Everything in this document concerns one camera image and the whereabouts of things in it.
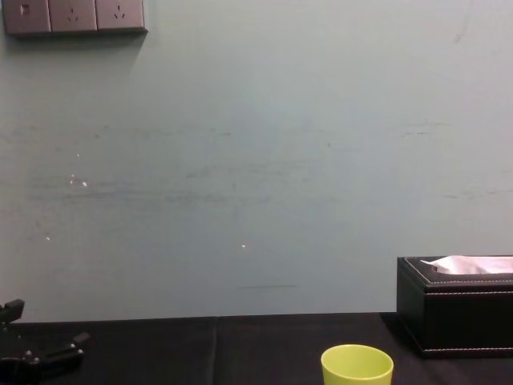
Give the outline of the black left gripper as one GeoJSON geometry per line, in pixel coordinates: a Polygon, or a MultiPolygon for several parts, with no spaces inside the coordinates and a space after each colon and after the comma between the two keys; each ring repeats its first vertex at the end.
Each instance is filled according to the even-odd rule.
{"type": "MultiPolygon", "coordinates": [[[[9,324],[19,320],[24,311],[25,302],[15,299],[0,309],[0,323],[9,324]]],[[[1,358],[1,384],[39,384],[43,367],[79,366],[85,356],[85,347],[90,340],[87,332],[76,335],[70,342],[35,353],[27,350],[22,357],[1,358]]]]}

